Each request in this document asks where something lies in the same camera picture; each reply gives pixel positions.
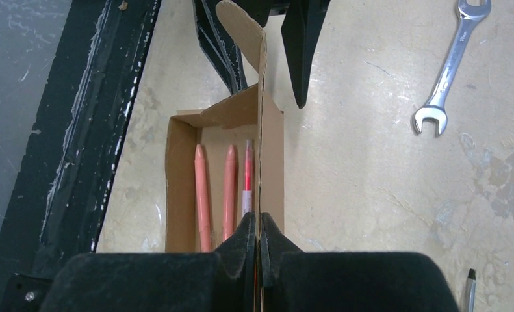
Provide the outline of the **brown cardboard box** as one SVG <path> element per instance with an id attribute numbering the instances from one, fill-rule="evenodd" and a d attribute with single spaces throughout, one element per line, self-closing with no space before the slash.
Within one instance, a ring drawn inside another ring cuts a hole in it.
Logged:
<path id="1" fill-rule="evenodd" d="M 204 110 L 186 110 L 170 118 L 166 139 L 166 246 L 168 253 L 201 252 L 196 205 L 194 157 L 203 148 L 207 168 L 212 250 L 223 243 L 224 169 L 234 145 L 235 225 L 243 216 L 242 190 L 246 141 L 253 144 L 253 207 L 285 227 L 284 118 L 264 86 L 267 41 L 264 29 L 234 1 L 216 5 L 218 20 L 256 71 L 247 89 Z"/>

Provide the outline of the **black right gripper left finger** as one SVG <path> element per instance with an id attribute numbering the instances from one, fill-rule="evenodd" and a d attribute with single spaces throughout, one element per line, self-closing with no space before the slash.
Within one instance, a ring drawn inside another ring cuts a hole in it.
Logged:
<path id="1" fill-rule="evenodd" d="M 210 253 L 85 253 L 58 273 L 41 311 L 253 311 L 255 213 Z"/>

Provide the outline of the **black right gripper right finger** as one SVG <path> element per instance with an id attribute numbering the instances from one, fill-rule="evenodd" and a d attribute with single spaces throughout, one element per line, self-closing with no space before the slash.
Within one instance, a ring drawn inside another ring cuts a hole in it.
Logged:
<path id="1" fill-rule="evenodd" d="M 458 311 L 432 259 L 415 252 L 304 252 L 261 214 L 264 311 Z"/>

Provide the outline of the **red pen with white label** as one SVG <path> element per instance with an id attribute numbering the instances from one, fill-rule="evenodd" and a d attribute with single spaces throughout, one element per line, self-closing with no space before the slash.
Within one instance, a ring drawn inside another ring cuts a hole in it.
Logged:
<path id="1" fill-rule="evenodd" d="M 244 159 L 244 186 L 242 190 L 242 212 L 246 214 L 252 210 L 253 191 L 253 144 L 251 140 L 246 141 L 246 152 Z"/>

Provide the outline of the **salmon pen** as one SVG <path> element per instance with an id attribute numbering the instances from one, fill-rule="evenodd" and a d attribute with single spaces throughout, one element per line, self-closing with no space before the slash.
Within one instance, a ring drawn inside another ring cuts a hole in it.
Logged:
<path id="1" fill-rule="evenodd" d="M 224 209 L 223 209 L 223 232 L 222 239 L 225 242 L 234 232 L 235 225 L 235 174 L 236 154 L 234 145 L 227 149 L 224 169 Z"/>
<path id="2" fill-rule="evenodd" d="M 199 240 L 202 252 L 211 252 L 211 220 L 209 214 L 209 195 L 205 154 L 200 144 L 196 145 L 194 157 L 196 205 L 198 216 Z"/>

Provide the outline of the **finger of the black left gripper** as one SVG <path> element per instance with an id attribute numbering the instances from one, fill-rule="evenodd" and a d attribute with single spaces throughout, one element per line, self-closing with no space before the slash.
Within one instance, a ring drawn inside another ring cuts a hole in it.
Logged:
<path id="1" fill-rule="evenodd" d="M 281 26 L 281 35 L 294 98 L 305 107 L 313 56 L 330 0 L 291 1 Z"/>
<path id="2" fill-rule="evenodd" d="M 245 90 L 248 85 L 243 69 L 242 54 L 218 20 L 217 0 L 193 0 L 196 32 L 201 50 L 231 94 Z"/>

